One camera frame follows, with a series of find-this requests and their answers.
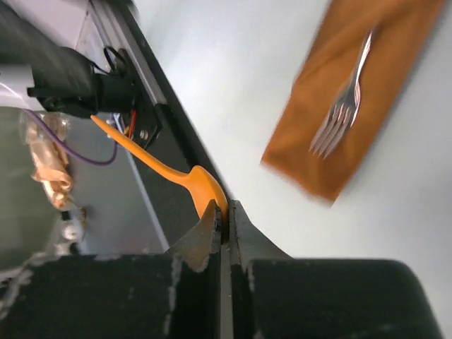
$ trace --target orange spoon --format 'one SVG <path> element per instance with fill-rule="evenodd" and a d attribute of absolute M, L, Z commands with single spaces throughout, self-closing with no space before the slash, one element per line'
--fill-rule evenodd
<path fill-rule="evenodd" d="M 91 116 L 91 119 L 119 145 L 122 145 L 162 177 L 185 187 L 191 194 L 196 212 L 200 218 L 203 216 L 210 200 L 215 200 L 218 207 L 220 207 L 222 221 L 225 223 L 224 225 L 227 225 L 228 206 L 225 193 L 218 182 L 203 167 L 197 165 L 188 174 L 176 171 L 155 159 L 151 154 L 103 120 L 94 115 Z"/>

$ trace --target napkin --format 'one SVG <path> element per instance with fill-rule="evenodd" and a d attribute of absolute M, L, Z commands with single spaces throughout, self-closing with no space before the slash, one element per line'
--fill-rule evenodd
<path fill-rule="evenodd" d="M 64 208 L 73 184 L 66 171 L 69 164 L 66 153 L 50 139 L 41 137 L 35 124 L 28 125 L 27 137 L 35 164 L 32 178 L 42 183 L 47 198 L 55 208 Z"/>
<path fill-rule="evenodd" d="M 332 0 L 262 161 L 294 179 L 308 194 L 334 201 L 376 138 L 444 2 Z M 309 152 L 312 138 L 375 27 L 360 77 L 357 118 L 323 160 Z"/>

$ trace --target gray floor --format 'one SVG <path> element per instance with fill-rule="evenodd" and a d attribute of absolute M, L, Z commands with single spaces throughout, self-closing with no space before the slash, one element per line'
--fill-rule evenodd
<path fill-rule="evenodd" d="M 34 166 L 28 147 L 20 142 L 18 111 L 2 107 L 0 114 L 1 271 L 45 246 L 57 212 L 41 184 L 30 177 Z"/>

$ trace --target fork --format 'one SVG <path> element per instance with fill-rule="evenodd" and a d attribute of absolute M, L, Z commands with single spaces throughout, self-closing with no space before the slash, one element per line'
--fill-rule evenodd
<path fill-rule="evenodd" d="M 374 36 L 375 29 L 367 35 L 364 41 L 357 65 L 350 77 L 350 82 L 344 91 L 339 94 L 331 106 L 328 116 L 323 120 L 322 125 L 312 139 L 309 151 L 323 156 L 324 159 L 335 150 L 355 122 L 361 102 L 359 75 L 369 54 Z"/>

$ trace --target orange wire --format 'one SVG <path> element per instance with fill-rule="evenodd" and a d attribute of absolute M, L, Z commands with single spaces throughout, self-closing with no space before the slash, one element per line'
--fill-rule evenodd
<path fill-rule="evenodd" d="M 132 139 L 133 130 L 135 129 L 136 110 L 132 110 L 132 119 L 129 128 L 129 139 Z"/>

